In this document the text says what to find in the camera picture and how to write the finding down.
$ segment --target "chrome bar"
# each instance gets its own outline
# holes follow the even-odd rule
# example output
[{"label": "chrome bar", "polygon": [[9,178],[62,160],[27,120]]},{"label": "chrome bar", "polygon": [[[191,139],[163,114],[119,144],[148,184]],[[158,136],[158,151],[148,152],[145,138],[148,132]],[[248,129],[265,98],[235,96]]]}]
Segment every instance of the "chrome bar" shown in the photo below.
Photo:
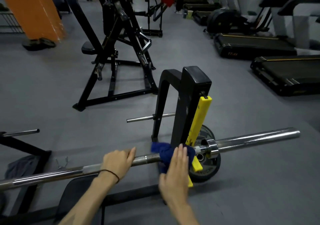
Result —
[{"label": "chrome bar", "polygon": [[[300,131],[293,127],[289,127],[286,129],[279,129],[269,132],[250,134],[233,138],[226,138],[216,141],[210,139],[208,140],[208,145],[195,146],[194,149],[196,155],[200,153],[211,153],[212,155],[212,151],[214,152],[214,154],[217,154],[218,152],[223,153],[232,150],[262,145],[269,142],[278,142],[292,138],[298,138],[299,136]],[[158,153],[142,155],[134,158],[132,166],[150,164],[159,161],[161,161],[161,159]],[[2,180],[0,181],[0,191],[14,189],[24,185],[34,185],[40,183],[47,183],[51,181],[65,180],[90,174],[97,174],[99,173],[100,167],[101,164],[95,164],[89,166],[75,167],[63,171],[31,175],[11,180]]]},{"label": "chrome bar", "polygon": [[218,146],[219,153],[224,153],[242,148],[248,148],[251,146],[258,146],[269,142],[279,142],[298,137],[300,137],[300,131],[293,127],[288,127],[269,132],[216,140],[216,144]]},{"label": "chrome bar", "polygon": [[[168,117],[168,116],[175,116],[176,113],[175,112],[171,112],[171,113],[166,113],[162,115],[163,117]],[[127,119],[127,123],[129,122],[135,122],[135,121],[145,121],[145,120],[153,120],[153,116],[144,116],[144,117],[137,117],[137,118],[132,118],[132,119]]]},{"label": "chrome bar", "polygon": [[4,133],[0,136],[2,137],[14,137],[14,136],[22,136],[22,135],[27,135],[27,134],[34,134],[34,133],[39,133],[40,129],[37,130],[30,130],[30,131],[22,131],[22,132],[11,132],[11,133]]}]

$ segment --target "orange column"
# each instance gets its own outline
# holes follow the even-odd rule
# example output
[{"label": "orange column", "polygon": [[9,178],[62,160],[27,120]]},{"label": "orange column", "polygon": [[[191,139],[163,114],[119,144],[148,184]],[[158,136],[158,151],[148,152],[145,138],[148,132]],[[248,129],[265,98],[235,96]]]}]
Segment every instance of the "orange column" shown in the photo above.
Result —
[{"label": "orange column", "polygon": [[65,31],[52,0],[5,0],[29,39],[60,41]]}]

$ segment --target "black hair tie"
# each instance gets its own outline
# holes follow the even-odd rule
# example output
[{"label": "black hair tie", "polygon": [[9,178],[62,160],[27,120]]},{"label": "black hair tie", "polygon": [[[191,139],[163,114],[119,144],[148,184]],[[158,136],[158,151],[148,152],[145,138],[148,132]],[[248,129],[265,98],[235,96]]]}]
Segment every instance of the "black hair tie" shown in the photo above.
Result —
[{"label": "black hair tie", "polygon": [[107,172],[109,172],[109,173],[113,174],[113,175],[114,175],[115,177],[117,177],[117,179],[118,179],[117,183],[120,181],[119,176],[118,176],[118,175],[116,175],[115,173],[113,173],[112,171],[107,170],[107,169],[102,169],[102,170],[100,170],[100,171],[99,171],[99,174],[100,174],[100,172],[101,172],[101,171],[107,171]]}]

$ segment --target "rubber gym floor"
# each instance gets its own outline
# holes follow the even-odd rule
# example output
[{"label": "rubber gym floor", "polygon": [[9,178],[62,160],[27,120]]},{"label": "rubber gym floor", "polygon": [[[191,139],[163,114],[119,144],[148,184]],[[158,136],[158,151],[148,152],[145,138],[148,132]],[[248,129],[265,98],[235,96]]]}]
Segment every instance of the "rubber gym floor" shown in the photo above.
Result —
[{"label": "rubber gym floor", "polygon": [[[97,36],[103,40],[99,2],[80,1]],[[134,0],[145,10],[143,0]],[[147,27],[145,17],[137,17]],[[81,53],[87,37],[75,17],[62,18],[67,36],[54,49],[27,52],[23,35],[0,36],[0,130],[13,132],[40,128],[39,134],[19,139],[52,150],[46,171],[57,163],[67,167],[100,163],[105,153],[137,147],[137,155],[150,153],[153,122],[126,123],[127,118],[151,115],[157,96],[144,95],[72,109],[89,78],[93,56]],[[162,38],[153,37],[150,55],[158,82],[164,69],[199,66],[212,80],[213,101],[204,124],[217,139],[295,127],[301,138],[222,154],[219,172],[190,190],[190,204],[200,224],[319,224],[320,213],[320,96],[282,98],[250,71],[250,62],[218,56],[203,27],[167,9]],[[136,61],[132,47],[117,42],[119,59]],[[110,66],[103,70],[91,98],[107,94]],[[119,67],[117,93],[143,88],[142,70]],[[177,91],[170,88],[165,112],[174,112]],[[164,118],[159,140],[170,141],[173,117]],[[26,154],[0,146],[0,174],[8,163]],[[69,180],[47,183],[38,189],[31,211],[57,206]],[[111,191],[119,192],[157,184],[156,165],[132,168]],[[18,190],[6,192],[9,213]],[[105,224],[176,224],[160,196],[107,207]]]}]

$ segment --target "forearm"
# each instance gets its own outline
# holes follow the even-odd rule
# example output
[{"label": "forearm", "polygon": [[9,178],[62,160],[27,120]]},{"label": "forearm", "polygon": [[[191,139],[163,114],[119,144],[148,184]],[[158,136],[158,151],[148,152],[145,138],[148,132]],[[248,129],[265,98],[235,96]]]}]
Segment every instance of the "forearm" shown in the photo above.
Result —
[{"label": "forearm", "polygon": [[104,177],[99,175],[92,181],[89,189],[59,225],[88,225],[91,223],[106,194],[116,182],[113,174],[104,172],[101,175]]},{"label": "forearm", "polygon": [[180,225],[199,225],[189,204],[169,205],[171,213]]}]

